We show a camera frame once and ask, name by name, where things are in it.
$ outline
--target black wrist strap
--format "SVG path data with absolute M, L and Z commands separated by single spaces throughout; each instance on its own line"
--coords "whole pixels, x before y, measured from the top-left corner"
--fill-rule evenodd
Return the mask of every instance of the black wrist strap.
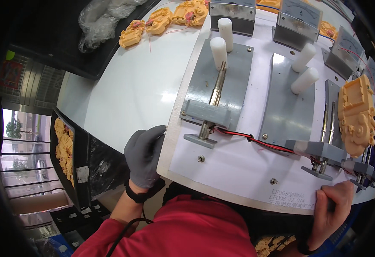
M 308 249 L 308 245 L 307 245 L 307 240 L 306 239 L 303 239 L 303 240 L 300 240 L 297 244 L 297 250 L 299 251 L 299 253 L 301 254 L 304 254 L 304 255 L 311 255 L 311 254 L 314 254 L 316 250 L 314 251 L 310 251 Z
M 159 192 L 162 188 L 165 186 L 165 182 L 163 179 L 159 178 L 153 185 L 152 188 L 149 188 L 149 191 L 143 194 L 136 194 L 135 192 L 132 191 L 129 187 L 129 182 L 126 182 L 125 184 L 125 190 L 127 195 L 135 201 L 135 203 L 144 203 L 147 199 L 151 198 L 154 196 L 157 192 Z

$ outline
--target plastic bag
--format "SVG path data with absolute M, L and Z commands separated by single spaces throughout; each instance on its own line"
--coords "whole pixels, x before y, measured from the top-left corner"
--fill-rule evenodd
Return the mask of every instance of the plastic bag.
M 92 0 L 79 14 L 78 22 L 83 34 L 78 49 L 82 53 L 92 51 L 115 37 L 119 19 L 106 13 L 110 3 L 111 0 Z
M 123 3 L 131 4 L 131 5 L 142 5 L 146 3 L 148 0 L 123 0 Z
M 89 182 L 92 201 L 129 180 L 125 156 L 97 138 L 90 142 Z
M 112 2 L 108 6 L 108 13 L 115 18 L 123 19 L 123 18 L 128 17 L 135 9 L 136 9 L 135 5 L 123 4 L 123 3 L 120 5 L 115 5 L 114 2 Z

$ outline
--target red shirt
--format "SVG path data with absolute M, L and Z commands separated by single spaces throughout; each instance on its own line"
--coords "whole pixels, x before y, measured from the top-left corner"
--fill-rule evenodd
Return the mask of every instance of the red shirt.
M 245 221 L 223 203 L 179 195 L 153 221 L 125 235 L 112 256 L 257 256 Z M 105 220 L 72 256 L 104 257 L 123 228 L 117 220 Z

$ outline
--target tree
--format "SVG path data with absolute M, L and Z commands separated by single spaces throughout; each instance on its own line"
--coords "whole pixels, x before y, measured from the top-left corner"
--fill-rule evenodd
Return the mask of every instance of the tree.
M 12 138 L 22 138 L 21 135 L 22 123 L 18 119 L 17 121 L 12 118 L 12 122 L 8 122 L 6 125 L 6 135 Z
M 19 160 L 18 158 L 15 158 L 13 160 L 13 169 L 27 169 L 28 166 L 26 165 L 26 161 Z

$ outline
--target metal pin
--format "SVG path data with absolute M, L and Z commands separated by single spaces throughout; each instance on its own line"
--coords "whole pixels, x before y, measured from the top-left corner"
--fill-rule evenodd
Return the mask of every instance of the metal pin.
M 321 130 L 321 139 L 320 142 L 324 142 L 324 138 L 326 137 L 326 129 L 327 129 L 327 114 L 328 114 L 328 105 L 324 106 L 324 115 L 323 115 L 323 128 Z
M 363 154 L 362 154 L 362 163 L 365 162 L 366 155 L 367 155 L 367 148 L 363 151 Z
M 223 88 L 224 79 L 226 77 L 226 62 L 221 62 L 221 68 L 216 78 L 215 87 L 213 88 L 212 95 L 210 97 L 209 105 L 218 106 L 221 97 L 221 90 Z M 210 121 L 203 121 L 202 127 L 200 128 L 198 138 L 201 140 L 207 140 L 210 135 L 210 128 L 215 124 Z
M 319 171 L 320 174 L 323 174 L 325 172 L 326 167 L 327 167 L 327 161 L 328 161 L 327 158 L 323 158 L 323 161 L 320 164 L 320 171 Z
M 369 148 L 367 149 L 366 164 L 369 164 L 369 162 L 370 162 L 371 149 L 372 148 L 373 148 L 373 146 L 369 146 Z
M 333 136 L 334 136 L 334 108 L 336 108 L 336 103 L 333 102 L 332 104 L 332 116 L 330 120 L 330 135 L 329 135 L 329 144 L 332 144 L 333 142 Z

